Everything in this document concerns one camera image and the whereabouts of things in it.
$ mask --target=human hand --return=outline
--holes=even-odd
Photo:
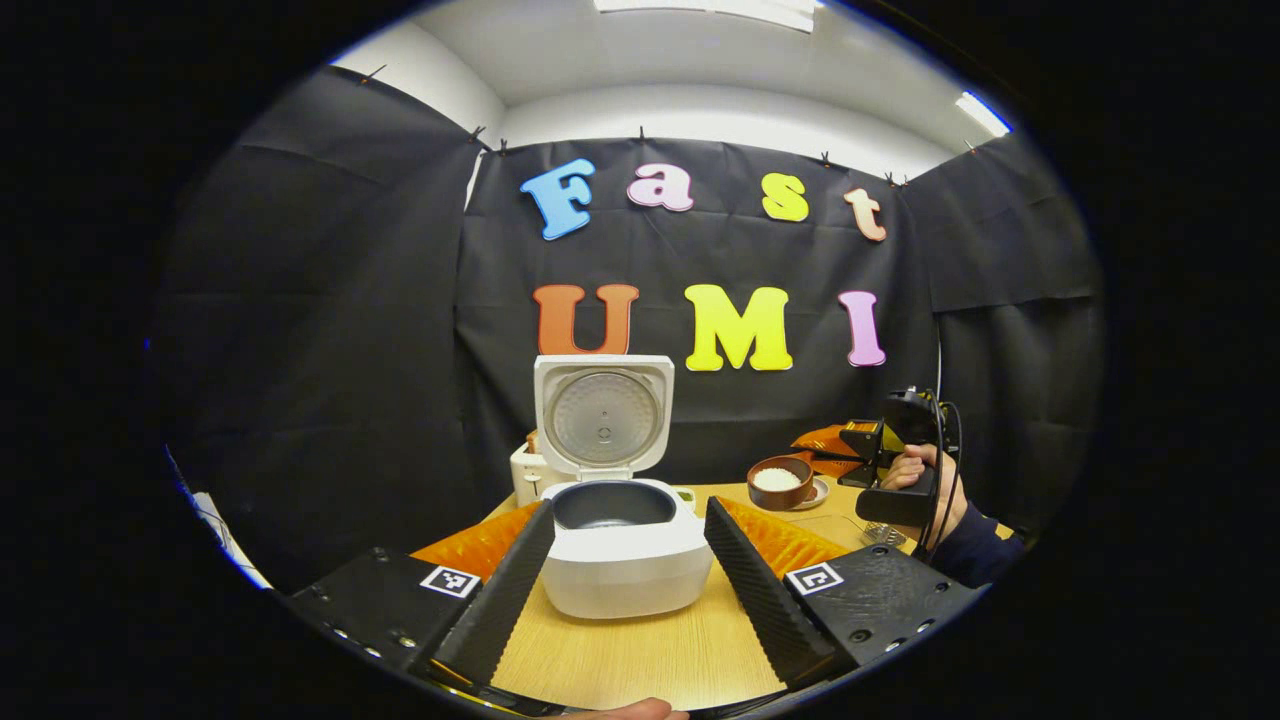
[[[664,700],[650,697],[614,710],[549,715],[545,720],[689,720],[689,714],[672,710],[671,703]]]
[[[900,489],[914,486],[920,479],[924,464],[937,469],[937,455],[938,448],[932,445],[905,446],[902,454],[895,457],[893,464],[890,465],[888,474],[881,482],[881,488]],[[938,480],[938,506],[933,512],[933,529],[929,532],[932,537],[929,538],[928,547],[924,550],[933,550],[940,542],[947,539],[947,536],[960,524],[965,510],[969,509],[969,501],[964,496],[964,482],[956,477],[955,460],[946,452],[942,454],[942,471],[938,475],[941,477]],[[951,514],[946,518],[946,523],[943,523],[943,512],[947,509],[947,496],[951,493],[952,482],[956,486],[956,496],[951,502]],[[915,542],[920,542],[920,528],[902,525],[893,525],[893,528]]]

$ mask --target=foam letter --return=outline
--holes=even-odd
[[[883,365],[884,351],[876,340],[876,316],[872,314],[876,296],[860,291],[841,292],[840,304],[849,311],[849,333],[854,338],[849,364],[855,368]]]
[[[640,291],[628,284],[607,284],[595,291],[604,302],[604,342],[582,350],[573,342],[577,301],[586,297],[576,284],[547,284],[534,291],[540,306],[538,351],[543,355],[626,355],[631,345],[631,301]]]
[[[663,163],[650,163],[636,168],[636,177],[650,178],[637,179],[627,187],[627,197],[636,205],[649,208],[664,206],[676,213],[684,213],[694,206],[694,199],[689,196],[689,173],[676,165]]]
[[[714,372],[724,366],[716,352],[716,338],[735,369],[742,366],[746,351],[755,341],[751,366],[756,370],[788,370],[787,332],[782,306],[787,293],[776,287],[759,287],[751,293],[746,311],[733,307],[724,288],[718,284],[694,284],[685,288],[685,297],[694,304],[694,354],[685,366],[696,372]]]
[[[534,196],[534,202],[538,202],[538,209],[541,210],[543,219],[547,220],[547,227],[543,228],[544,240],[552,241],[573,232],[591,219],[586,210],[573,208],[572,201],[577,200],[579,205],[586,205],[591,201],[591,188],[579,176],[590,176],[594,172],[595,165],[590,160],[579,158],[554,170],[530,178],[520,186],[520,192]],[[568,182],[561,184],[564,178],[568,178]]]
[[[863,231],[867,240],[879,242],[888,236],[888,231],[876,224],[873,211],[879,211],[879,202],[872,200],[867,191],[858,188],[845,193],[845,202],[854,206],[854,219],[858,220],[858,229]]]
[[[760,178],[764,191],[764,211],[774,220],[799,223],[809,217],[809,204],[804,199],[804,183],[795,176],[769,173]]]

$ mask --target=black backdrop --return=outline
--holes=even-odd
[[[1080,473],[1102,383],[1102,270],[1084,218],[1019,135],[904,195],[927,256],[942,395],[961,411],[965,492],[1037,537]]]
[[[483,507],[447,382],[480,146],[361,79],[300,83],[195,188],[150,338],[178,466],[282,591]]]
[[[623,138],[484,156],[439,113],[338,68],[259,119],[188,200],[150,338],[168,442],[255,565],[289,591],[372,544],[412,551],[511,492],[508,456],[535,427],[532,361],[545,284],[576,284],[576,343],[603,341],[595,290],[639,288],[628,352],[677,366],[673,483],[741,479],[801,433],[873,418],[909,384],[965,419],[965,478],[987,514],[1038,533],[1075,479],[1100,373],[1097,269],[1046,165],[1012,137],[908,186],[797,155]],[[520,186],[577,158],[590,222],[547,241]],[[694,208],[627,199],[671,163]],[[799,177],[809,214],[769,218],[767,173]],[[863,188],[887,231],[858,229]],[[792,366],[685,366],[684,291],[721,286],[737,311],[787,292]],[[886,361],[852,366],[837,296],[870,292]]]

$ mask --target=inner pot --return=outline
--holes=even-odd
[[[570,530],[653,525],[676,516],[676,501],[644,483],[591,480],[561,491],[552,501],[552,515]]]

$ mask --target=brown bowl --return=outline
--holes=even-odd
[[[764,510],[791,510],[809,498],[813,491],[813,468],[809,466],[812,452],[799,452],[796,455],[778,455],[767,460],[760,460],[746,473],[746,492],[756,506]],[[755,487],[755,475],[760,470],[781,468],[800,478],[800,484],[783,491],[773,491]]]

